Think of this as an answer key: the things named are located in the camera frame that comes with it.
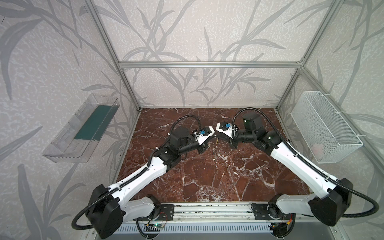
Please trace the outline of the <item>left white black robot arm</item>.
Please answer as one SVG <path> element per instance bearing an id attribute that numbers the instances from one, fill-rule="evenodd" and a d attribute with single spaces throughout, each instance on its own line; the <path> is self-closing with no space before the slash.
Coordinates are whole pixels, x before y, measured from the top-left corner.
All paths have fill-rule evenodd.
<path id="1" fill-rule="evenodd" d="M 155 179 L 174 168 L 181 156 L 191 151 L 203 153 L 214 137 L 212 126 L 194 133 L 178 127 L 167 141 L 151 155 L 149 162 L 123 180 L 108 187 L 97 186 L 90 197 L 85 215 L 101 239 L 106 239 L 125 221 L 154 217 L 161 203 L 153 196 L 132 198 Z"/>

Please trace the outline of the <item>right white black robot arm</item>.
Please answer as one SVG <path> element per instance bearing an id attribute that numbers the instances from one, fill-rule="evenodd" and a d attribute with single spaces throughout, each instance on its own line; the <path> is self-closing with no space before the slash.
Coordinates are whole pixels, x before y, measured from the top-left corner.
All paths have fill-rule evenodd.
<path id="1" fill-rule="evenodd" d="M 243 130 L 225 121 L 218 123 L 216 129 L 226 136 L 231 148 L 237 148 L 239 143 L 251 143 L 287 167 L 312 191 L 309 195 L 278 194 L 269 202 L 271 208 L 284 214 L 315 217 L 327 226 L 335 226 L 351 204 L 351 193 L 331 183 L 332 175 L 313 163 L 306 164 L 307 159 L 284 143 L 276 131 L 267 131 L 259 114 L 246 113 L 243 123 Z"/>

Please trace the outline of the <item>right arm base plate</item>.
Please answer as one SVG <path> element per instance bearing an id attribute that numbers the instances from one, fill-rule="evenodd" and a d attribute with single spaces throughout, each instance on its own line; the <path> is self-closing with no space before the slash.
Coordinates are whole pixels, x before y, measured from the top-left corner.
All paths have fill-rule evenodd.
<path id="1" fill-rule="evenodd" d="M 255 220 L 288 222 L 291 219 L 290 214 L 284 214 L 275 204 L 252 203 L 251 210 Z"/>

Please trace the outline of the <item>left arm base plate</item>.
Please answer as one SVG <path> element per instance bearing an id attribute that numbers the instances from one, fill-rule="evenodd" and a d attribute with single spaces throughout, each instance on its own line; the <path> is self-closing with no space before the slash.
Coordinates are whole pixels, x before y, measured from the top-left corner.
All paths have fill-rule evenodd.
<path id="1" fill-rule="evenodd" d="M 175 205 L 173 204 L 165 204 L 165 205 L 157 205 L 152 210 L 147 219 L 149 220 L 157 220 L 157 221 L 172 221 L 175 213 Z"/>

